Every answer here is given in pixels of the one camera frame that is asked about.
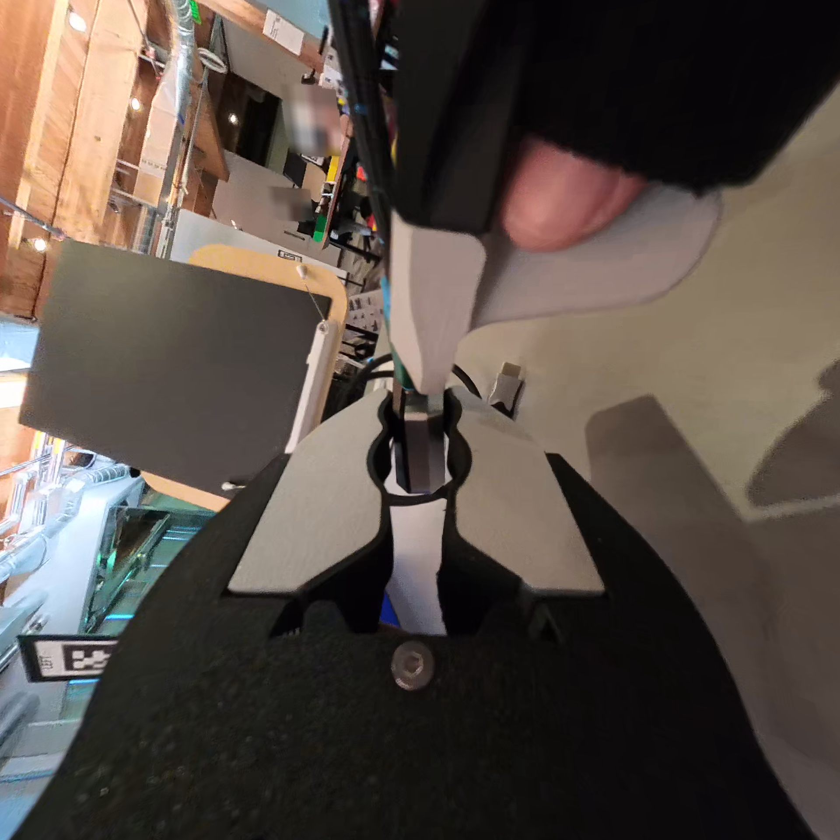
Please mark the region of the person's right hand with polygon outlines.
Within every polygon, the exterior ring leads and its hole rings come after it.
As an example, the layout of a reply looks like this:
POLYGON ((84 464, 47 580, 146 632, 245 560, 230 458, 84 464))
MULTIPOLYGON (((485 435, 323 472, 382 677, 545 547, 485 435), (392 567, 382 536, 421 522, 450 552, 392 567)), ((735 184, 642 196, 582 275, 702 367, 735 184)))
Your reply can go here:
POLYGON ((512 166, 499 223, 520 249, 561 251, 609 227, 647 185, 642 175, 529 138, 512 166))

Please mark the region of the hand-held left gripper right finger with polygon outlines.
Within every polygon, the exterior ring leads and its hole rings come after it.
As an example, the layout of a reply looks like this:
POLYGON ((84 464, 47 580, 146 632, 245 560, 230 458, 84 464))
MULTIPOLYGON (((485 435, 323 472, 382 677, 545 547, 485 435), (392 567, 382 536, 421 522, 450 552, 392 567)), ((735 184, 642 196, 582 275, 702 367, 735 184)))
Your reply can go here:
POLYGON ((465 387, 444 396, 450 482, 438 601, 447 634, 475 634, 497 607, 606 592, 550 460, 465 387))

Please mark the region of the black board with wooden rim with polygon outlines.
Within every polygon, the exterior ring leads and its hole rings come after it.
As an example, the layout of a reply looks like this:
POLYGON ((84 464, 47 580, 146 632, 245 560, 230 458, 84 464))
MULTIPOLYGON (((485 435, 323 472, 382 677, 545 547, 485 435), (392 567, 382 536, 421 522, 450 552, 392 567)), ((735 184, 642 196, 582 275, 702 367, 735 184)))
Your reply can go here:
MULTIPOLYGON (((310 272, 336 314, 342 281, 310 272)), ((277 256, 207 245, 182 263, 68 240, 18 418, 220 511, 227 485, 284 454, 318 322, 297 263, 277 256)))

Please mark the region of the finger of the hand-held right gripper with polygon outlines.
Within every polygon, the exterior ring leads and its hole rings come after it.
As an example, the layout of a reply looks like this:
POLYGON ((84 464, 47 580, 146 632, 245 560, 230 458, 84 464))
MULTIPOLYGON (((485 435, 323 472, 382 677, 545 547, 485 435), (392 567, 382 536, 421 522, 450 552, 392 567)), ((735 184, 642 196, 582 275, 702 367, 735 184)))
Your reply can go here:
POLYGON ((486 261, 475 236, 392 216, 389 337, 415 391, 431 396, 445 390, 486 261))
POLYGON ((719 191, 646 189, 609 226, 561 251, 531 252, 502 232, 487 262, 470 327, 628 308, 661 298, 699 265, 718 227, 719 191))

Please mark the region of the grey desk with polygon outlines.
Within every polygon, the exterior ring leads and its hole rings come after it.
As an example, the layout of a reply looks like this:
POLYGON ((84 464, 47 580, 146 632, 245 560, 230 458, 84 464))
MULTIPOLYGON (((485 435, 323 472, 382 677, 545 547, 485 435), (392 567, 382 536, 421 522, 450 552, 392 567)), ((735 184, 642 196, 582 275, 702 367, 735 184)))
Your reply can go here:
POLYGON ((820 838, 838 838, 838 90, 725 193, 693 274, 635 308, 473 332, 518 420, 667 563, 820 838))

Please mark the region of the silver ventilation duct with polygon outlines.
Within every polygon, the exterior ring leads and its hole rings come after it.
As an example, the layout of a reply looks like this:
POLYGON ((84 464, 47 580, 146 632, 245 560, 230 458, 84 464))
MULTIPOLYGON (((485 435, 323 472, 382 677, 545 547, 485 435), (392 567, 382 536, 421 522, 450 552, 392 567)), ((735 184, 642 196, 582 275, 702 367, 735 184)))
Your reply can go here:
POLYGON ((168 259, 178 214, 175 185, 192 103, 197 58, 195 20, 187 1, 161 3, 170 34, 164 69, 152 97, 136 178, 136 195, 150 205, 140 251, 168 259))

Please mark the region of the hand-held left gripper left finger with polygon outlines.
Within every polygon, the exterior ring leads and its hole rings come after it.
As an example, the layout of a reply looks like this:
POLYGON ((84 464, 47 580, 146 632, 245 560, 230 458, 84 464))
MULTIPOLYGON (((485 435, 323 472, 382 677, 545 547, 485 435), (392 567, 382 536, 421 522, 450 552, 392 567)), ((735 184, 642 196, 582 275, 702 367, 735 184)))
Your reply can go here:
POLYGON ((349 629, 375 633, 394 569, 385 479, 391 394, 372 391, 302 439, 290 455, 228 583, 304 613, 336 605, 349 629))

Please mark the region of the grey hdmi switch box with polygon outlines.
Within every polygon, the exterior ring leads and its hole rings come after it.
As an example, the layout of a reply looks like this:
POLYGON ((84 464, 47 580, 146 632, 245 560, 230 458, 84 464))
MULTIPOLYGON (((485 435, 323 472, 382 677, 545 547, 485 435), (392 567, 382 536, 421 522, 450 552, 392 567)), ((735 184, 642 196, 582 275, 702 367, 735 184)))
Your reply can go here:
POLYGON ((445 403, 394 383, 392 410, 396 481, 411 495, 432 494, 445 483, 445 403))

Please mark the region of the printed tag sign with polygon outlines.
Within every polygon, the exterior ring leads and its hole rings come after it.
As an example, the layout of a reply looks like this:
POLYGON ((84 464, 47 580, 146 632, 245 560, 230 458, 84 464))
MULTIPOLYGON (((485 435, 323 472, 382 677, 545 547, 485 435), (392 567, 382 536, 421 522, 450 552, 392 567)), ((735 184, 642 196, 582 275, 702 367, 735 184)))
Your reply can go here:
POLYGON ((119 644, 118 637, 20 634, 17 648, 31 683, 99 679, 119 644))

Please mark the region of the pictogram sign sheet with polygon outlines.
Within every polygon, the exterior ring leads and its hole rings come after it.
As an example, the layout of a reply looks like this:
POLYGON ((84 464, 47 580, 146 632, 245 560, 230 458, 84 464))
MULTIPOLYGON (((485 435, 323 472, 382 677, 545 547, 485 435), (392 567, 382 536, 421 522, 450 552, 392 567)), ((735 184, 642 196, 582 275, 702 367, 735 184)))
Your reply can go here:
POLYGON ((379 334, 384 321, 384 298, 382 289, 373 289, 352 295, 349 298, 347 328, 361 329, 379 334))

